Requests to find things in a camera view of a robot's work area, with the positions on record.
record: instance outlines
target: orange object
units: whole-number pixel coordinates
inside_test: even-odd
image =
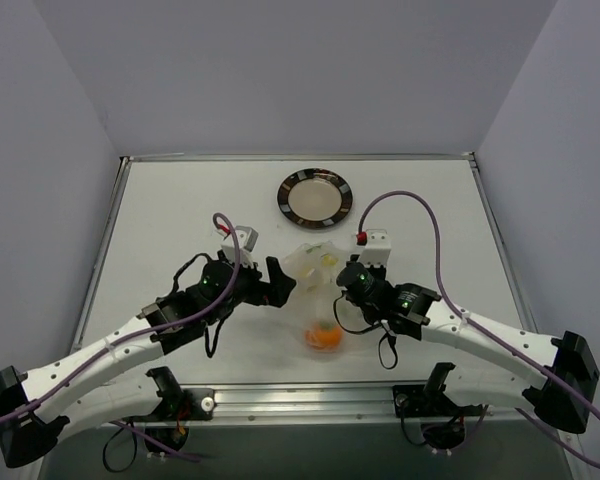
[[[304,339],[315,350],[332,351],[342,341],[342,328],[332,321],[316,320],[305,330]]]

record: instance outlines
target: white wall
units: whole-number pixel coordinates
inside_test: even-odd
[[[0,369],[66,354],[118,164],[33,4],[0,0]]]
[[[121,153],[460,153],[555,0],[35,3]]]
[[[537,321],[584,334],[600,366],[600,0],[558,2],[478,161]]]

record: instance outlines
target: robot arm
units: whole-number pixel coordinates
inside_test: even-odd
[[[338,276],[337,284],[344,289],[347,300],[362,310],[367,323],[385,329],[390,345],[395,344],[396,336],[406,335],[463,350],[502,369],[471,372],[451,363],[439,363],[424,390],[432,401],[443,396],[458,407],[480,403],[534,409],[554,428],[571,433],[585,431],[589,411],[582,404],[473,324],[550,368],[591,401],[599,371],[583,337],[566,332],[559,339],[527,332],[456,307],[462,313],[459,317],[433,290],[411,283],[391,285],[385,279],[385,265],[367,262],[367,258],[364,251],[354,256]]]
[[[168,355],[222,323],[241,303],[282,307],[295,281],[281,270],[277,259],[267,258],[270,282],[252,261],[257,233],[237,227],[239,256],[229,238],[217,260],[205,265],[200,282],[143,308],[118,330],[54,364],[24,374],[9,367],[0,372],[0,446],[8,467],[30,463],[49,452],[58,441],[87,428],[119,418],[174,419],[186,403],[196,419],[209,419],[213,392],[184,392],[168,368],[152,369],[146,376],[108,384],[127,370]],[[464,350],[501,367],[501,371],[463,371],[438,363],[423,387],[430,404],[467,407],[474,404],[534,409],[538,417],[560,430],[582,433],[588,410],[526,362],[502,349],[468,319],[505,339],[540,365],[592,400],[598,370],[584,338],[567,332],[562,339],[508,327],[456,307],[458,316],[438,293],[415,284],[393,286],[386,280],[390,239],[383,230],[364,233],[362,251],[340,273],[337,284],[348,301],[358,306],[374,328],[384,328],[393,342],[406,335]],[[231,293],[213,310],[240,261]],[[186,319],[207,311],[198,322]],[[211,356],[213,349],[207,349]],[[57,390],[53,396],[49,391]],[[35,410],[27,405],[45,399]],[[416,409],[413,416],[420,416]]]
[[[0,417],[12,415],[11,420],[0,423],[0,446],[8,467],[30,463],[50,451],[59,438],[104,421],[149,415],[161,408],[166,415],[163,419],[168,417],[173,413],[171,404],[184,398],[168,369],[150,370],[146,378],[105,384],[202,336],[208,345],[209,327],[217,323],[219,328],[241,303],[274,307],[286,303],[295,281],[282,272],[274,257],[266,259],[269,283],[261,281],[262,273],[250,255],[257,232],[237,227],[236,234],[242,268],[230,294],[212,310],[210,306],[229,285],[238,261],[229,236],[218,259],[204,266],[197,284],[158,298],[105,338],[60,361],[25,373],[14,367],[0,371]],[[208,313],[200,321],[188,322],[202,311]],[[212,356],[213,350],[208,348],[207,354]],[[14,412],[43,398],[34,411],[13,417]]]

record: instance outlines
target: black rimmed plate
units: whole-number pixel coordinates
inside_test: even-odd
[[[278,189],[278,206],[293,223],[311,230],[332,227],[349,214],[351,187],[329,170],[307,168],[289,175]]]

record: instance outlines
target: white tabletop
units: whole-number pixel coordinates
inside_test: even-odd
[[[282,180],[311,167],[338,173],[353,191],[349,216],[323,232],[298,228],[276,204]],[[395,189],[420,194],[434,209],[442,233],[443,278],[453,300],[470,311],[520,328],[467,161],[156,162],[136,163],[131,168],[83,344],[115,330],[167,293],[174,272],[193,254],[215,254],[220,237],[211,223],[214,212],[259,232],[254,258],[264,266],[266,256],[284,257],[303,243],[332,240],[342,247],[350,245],[366,205]],[[390,280],[437,290],[433,229],[418,203],[408,198],[385,200],[365,227],[385,228],[392,237]],[[183,276],[181,285],[199,280],[202,263]],[[379,332],[347,336],[339,353],[317,353],[298,334],[311,313],[242,305],[223,327],[213,359],[206,358],[200,340],[153,365],[168,365],[182,384],[422,380],[443,361],[495,368],[446,346],[401,337],[398,367],[384,370],[376,350]]]

